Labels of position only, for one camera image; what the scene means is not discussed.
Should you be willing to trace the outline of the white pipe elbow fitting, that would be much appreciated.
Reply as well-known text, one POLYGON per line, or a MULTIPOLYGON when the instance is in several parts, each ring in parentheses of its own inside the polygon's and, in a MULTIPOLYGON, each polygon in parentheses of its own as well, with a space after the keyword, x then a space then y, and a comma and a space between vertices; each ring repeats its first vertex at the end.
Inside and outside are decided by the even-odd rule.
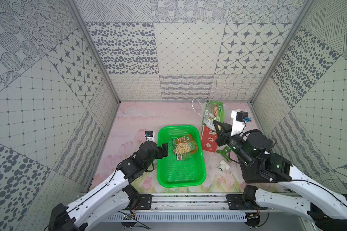
POLYGON ((230 165, 226 161, 221 160, 217 168, 220 171, 228 171, 230 169, 230 165))

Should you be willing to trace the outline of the white and red paper bag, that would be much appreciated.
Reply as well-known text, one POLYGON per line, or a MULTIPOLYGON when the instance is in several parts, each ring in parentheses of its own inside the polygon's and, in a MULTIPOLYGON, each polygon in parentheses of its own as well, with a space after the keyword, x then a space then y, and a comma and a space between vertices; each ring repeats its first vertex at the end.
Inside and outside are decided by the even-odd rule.
MULTIPOLYGON (((201 119, 203 117, 204 104, 205 103, 200 104, 201 112, 200 113, 197 112, 197 114, 201 116, 201 119)), ((232 125, 233 119, 230 117, 231 110, 229 110, 229 108, 225 104, 223 105, 224 105, 224 111, 225 111, 225 119, 223 123, 232 125)), ((209 129, 208 127, 202 125, 202 121, 201 121, 201 142, 200 143, 202 146, 202 150, 215 153, 218 148, 216 139, 217 139, 216 130, 213 131, 209 129)))

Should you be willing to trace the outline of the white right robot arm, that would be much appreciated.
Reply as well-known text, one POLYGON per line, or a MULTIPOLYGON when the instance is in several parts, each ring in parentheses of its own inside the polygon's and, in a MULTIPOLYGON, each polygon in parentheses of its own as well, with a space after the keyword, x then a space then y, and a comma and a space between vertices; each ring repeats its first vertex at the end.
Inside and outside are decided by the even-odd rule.
POLYGON ((347 194, 324 187, 273 152, 276 139, 260 130, 234 134, 230 124, 214 121, 214 126, 217 145, 227 146, 238 157, 247 183, 244 204, 298 215, 322 231, 347 231, 347 194))

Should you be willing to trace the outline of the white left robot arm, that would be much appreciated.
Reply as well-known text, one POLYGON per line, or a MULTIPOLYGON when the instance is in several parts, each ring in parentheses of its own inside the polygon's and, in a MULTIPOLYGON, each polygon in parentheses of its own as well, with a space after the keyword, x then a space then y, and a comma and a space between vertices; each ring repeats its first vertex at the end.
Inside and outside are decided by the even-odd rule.
POLYGON ((67 206, 60 203, 51 212, 47 231, 88 231, 108 216, 138 207, 140 193, 131 185, 148 171, 156 159, 168 156, 167 143, 142 143, 138 151, 121 161, 114 173, 67 206))

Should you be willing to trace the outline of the green yellow condiment packet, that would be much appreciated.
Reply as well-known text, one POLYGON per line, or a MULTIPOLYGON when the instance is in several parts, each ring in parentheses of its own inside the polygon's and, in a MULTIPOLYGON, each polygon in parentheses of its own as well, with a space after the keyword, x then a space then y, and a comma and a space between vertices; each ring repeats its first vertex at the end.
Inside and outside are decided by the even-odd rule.
POLYGON ((177 161, 185 160, 198 151, 198 146, 191 134, 173 139, 172 145, 177 161))

